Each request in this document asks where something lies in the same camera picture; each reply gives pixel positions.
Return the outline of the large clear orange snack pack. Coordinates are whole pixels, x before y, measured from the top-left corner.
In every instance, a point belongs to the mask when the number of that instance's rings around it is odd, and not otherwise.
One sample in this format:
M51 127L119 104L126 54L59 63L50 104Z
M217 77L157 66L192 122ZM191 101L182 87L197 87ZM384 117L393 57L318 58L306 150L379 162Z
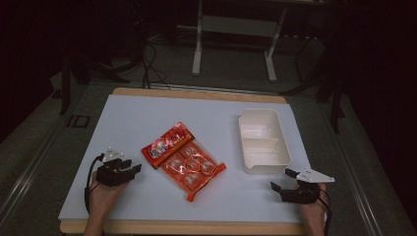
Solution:
M171 154L161 168L186 193L186 200L192 202L226 165L215 161L197 142L189 141Z

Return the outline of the dark stand frame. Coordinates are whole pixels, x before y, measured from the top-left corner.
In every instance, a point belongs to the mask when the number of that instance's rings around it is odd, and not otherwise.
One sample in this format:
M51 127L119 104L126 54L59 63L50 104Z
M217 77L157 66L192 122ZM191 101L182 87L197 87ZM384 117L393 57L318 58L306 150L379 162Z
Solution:
M339 133L338 118L340 115L341 89L345 73L342 67L345 57L338 49L340 23L341 20L338 20L333 27L328 29L325 49L313 71L307 75L306 81L301 86L281 92L283 95L294 95L305 89L320 86L316 93L316 100L327 102L330 98L332 99L329 121L337 134Z

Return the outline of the person's left hand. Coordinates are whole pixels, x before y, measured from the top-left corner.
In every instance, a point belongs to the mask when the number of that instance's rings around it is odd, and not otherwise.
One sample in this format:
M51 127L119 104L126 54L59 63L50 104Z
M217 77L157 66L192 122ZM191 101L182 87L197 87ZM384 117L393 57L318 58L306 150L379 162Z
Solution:
M106 218L127 186L128 183L113 187L102 185L96 180L96 173L93 172L89 186L89 216Z

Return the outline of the black stand legs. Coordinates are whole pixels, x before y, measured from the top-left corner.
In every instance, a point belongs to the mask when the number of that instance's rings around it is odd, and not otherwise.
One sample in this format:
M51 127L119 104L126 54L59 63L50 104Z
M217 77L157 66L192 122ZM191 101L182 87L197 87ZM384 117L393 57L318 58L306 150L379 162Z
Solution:
M74 76L80 84L86 85L91 81L89 70L98 72L104 79L128 84L129 81L121 78L120 73L139 67L145 59L145 39L143 37L143 24L132 24L128 27L128 36L125 51L132 52L127 64L111 67L89 55L75 39L74 32L65 32L63 37L64 56L62 59L62 87L61 87L61 111L63 115L71 104L71 76Z

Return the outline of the metal floor rail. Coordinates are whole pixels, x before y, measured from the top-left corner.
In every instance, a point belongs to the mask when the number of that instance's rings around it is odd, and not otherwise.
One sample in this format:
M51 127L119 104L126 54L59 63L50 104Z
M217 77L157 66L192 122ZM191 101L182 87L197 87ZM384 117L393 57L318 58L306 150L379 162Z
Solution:
M205 91L205 92L222 92L222 93L238 93L238 94L254 94L254 95L278 95L277 92L269 91L256 91L256 90L243 90L234 88L205 88L194 86L180 86L180 85L163 85L163 84L151 84L151 89L168 89L168 90L187 90L187 91Z

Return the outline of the white metal table frame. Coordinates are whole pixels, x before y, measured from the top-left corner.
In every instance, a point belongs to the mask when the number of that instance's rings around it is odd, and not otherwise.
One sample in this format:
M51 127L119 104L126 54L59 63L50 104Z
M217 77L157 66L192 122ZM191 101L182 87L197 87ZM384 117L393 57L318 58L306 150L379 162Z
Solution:
M195 26L196 45L193 57L191 74L198 76L201 73L204 32L218 32L235 35L248 35L266 37L269 39L269 45L264 50L264 59L268 80L271 83L277 82L277 75L273 64L273 54L281 37L282 28L289 9L300 6L324 6L323 0L256 0L261 3L270 2L278 5L278 16L276 20L253 20L248 18L223 17L208 15L204 11L204 2L208 0L196 0L197 6L197 24Z

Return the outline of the white plastic container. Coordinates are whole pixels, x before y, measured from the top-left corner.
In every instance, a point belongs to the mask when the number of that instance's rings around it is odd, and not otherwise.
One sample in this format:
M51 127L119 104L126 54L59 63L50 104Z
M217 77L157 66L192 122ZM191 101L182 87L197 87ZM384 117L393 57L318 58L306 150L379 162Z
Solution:
M277 174L292 162L274 110L246 109L239 118L239 131L246 173Z

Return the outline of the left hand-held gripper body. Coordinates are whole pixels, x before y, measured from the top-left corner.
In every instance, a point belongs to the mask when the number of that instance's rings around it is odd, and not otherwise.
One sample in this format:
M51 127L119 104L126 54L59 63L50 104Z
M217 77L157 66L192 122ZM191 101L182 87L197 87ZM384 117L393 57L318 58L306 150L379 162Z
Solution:
M132 173L132 165L129 168L122 169L121 163L127 160L124 153L111 147L103 154L101 159L102 165L96 170L96 180L105 186L118 186L135 178Z

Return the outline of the person's right hand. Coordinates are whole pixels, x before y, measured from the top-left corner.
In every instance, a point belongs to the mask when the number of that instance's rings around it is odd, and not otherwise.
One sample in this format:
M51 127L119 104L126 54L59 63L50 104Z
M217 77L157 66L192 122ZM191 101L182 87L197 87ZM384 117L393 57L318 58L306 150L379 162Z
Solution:
M318 184L320 197L313 204L300 205L300 212L306 226L310 228L323 228L325 226L325 204L328 203L327 186L323 183Z

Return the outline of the small orange snack packet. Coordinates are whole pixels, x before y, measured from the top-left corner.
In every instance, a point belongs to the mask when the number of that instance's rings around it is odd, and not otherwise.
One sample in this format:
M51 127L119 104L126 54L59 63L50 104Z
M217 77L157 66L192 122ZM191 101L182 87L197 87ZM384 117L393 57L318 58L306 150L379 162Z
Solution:
M182 122L178 122L161 137L143 147L141 152L149 164L157 169L164 160L193 138L189 129Z

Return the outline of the white table mat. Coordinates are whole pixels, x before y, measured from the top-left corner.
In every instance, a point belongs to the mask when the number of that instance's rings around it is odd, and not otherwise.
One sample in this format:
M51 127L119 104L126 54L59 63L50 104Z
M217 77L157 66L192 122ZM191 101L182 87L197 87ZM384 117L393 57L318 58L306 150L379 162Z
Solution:
M238 119L265 103L111 95L59 214L60 220L84 219L84 188L91 162L108 148L142 166L111 212L115 220L291 222L300 219L295 204L284 203L271 183L286 188L283 174L248 174L244 170ZM226 168L188 202L165 173L154 169L141 150L181 122Z

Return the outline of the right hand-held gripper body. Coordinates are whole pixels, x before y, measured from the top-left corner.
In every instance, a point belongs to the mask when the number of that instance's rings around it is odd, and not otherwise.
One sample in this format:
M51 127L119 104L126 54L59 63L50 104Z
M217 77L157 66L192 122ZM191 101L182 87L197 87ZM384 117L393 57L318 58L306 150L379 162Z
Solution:
M298 172L295 180L298 184L297 189L281 189L279 194L284 202L302 205L312 204L320 197L319 183L333 183L335 181L333 177L308 167Z

